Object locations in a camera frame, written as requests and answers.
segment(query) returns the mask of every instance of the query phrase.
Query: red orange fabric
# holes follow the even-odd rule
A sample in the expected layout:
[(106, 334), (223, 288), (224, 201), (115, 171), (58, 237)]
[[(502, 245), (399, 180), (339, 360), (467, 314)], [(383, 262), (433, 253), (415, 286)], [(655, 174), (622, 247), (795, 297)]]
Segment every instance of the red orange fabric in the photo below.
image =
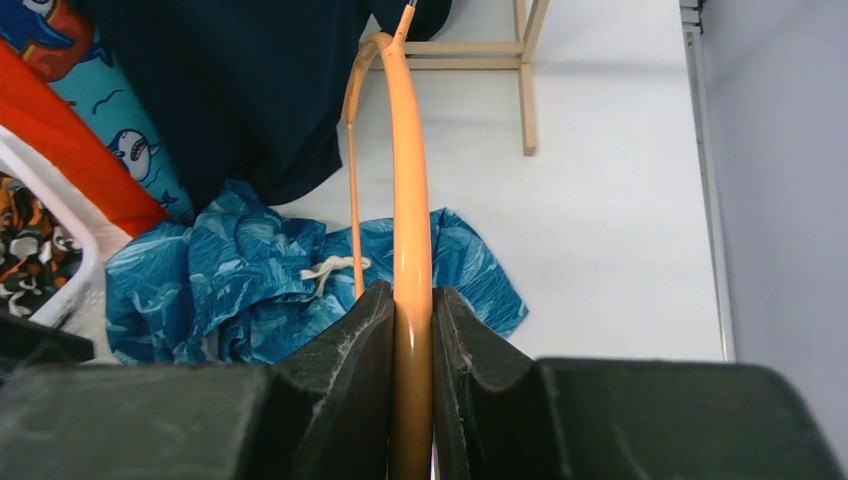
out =
[(0, 42), (0, 125), (53, 163), (106, 217), (135, 237), (168, 218), (82, 120)]

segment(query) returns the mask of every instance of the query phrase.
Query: wooden stand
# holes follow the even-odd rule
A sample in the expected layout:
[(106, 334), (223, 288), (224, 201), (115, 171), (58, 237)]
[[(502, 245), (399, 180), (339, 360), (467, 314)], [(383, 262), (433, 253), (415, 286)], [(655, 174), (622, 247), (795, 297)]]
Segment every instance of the wooden stand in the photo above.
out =
[[(533, 100), (533, 56), (550, 0), (513, 0), (514, 42), (408, 42), (410, 70), (515, 70), (521, 102), (521, 134), (524, 155), (536, 153), (536, 105)], [(377, 59), (374, 68), (382, 68)]]

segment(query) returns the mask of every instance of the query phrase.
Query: laundry basket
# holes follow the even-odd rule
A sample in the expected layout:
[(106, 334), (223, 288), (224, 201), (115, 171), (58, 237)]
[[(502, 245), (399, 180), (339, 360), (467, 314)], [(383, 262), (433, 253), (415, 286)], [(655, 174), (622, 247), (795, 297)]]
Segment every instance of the laundry basket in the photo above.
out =
[(21, 145), (23, 143), (14, 134), (0, 127), (0, 172), (26, 185), (82, 248), (82, 262), (77, 272), (29, 318), (35, 323), (54, 326), (69, 315), (79, 315), (92, 301), (100, 303), (102, 308), (102, 301), (91, 298), (90, 294), (93, 280), (103, 267), (97, 241), (71, 208), (71, 205), (80, 208), (82, 195), (44, 157), (34, 155), (34, 151), (23, 151)]

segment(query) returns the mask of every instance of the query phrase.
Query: white string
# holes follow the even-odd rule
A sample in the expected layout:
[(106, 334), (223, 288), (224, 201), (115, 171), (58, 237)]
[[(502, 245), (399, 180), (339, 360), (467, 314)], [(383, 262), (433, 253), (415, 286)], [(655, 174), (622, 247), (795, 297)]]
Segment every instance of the white string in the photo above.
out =
[[(362, 257), (362, 269), (365, 270), (370, 266), (371, 260)], [(300, 279), (315, 280), (317, 286), (315, 288), (315, 295), (312, 298), (320, 297), (324, 294), (324, 284), (327, 283), (327, 279), (330, 278), (330, 274), (336, 270), (349, 267), (353, 267), (353, 257), (339, 257), (338, 255), (332, 255), (322, 263), (313, 266), (310, 270), (301, 270)]]

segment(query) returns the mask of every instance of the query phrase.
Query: white wall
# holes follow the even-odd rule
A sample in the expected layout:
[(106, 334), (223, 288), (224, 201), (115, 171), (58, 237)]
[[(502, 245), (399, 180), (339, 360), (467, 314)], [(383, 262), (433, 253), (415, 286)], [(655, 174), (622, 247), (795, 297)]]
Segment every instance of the white wall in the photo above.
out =
[(703, 24), (737, 354), (848, 465), (848, 1), (709, 0)]

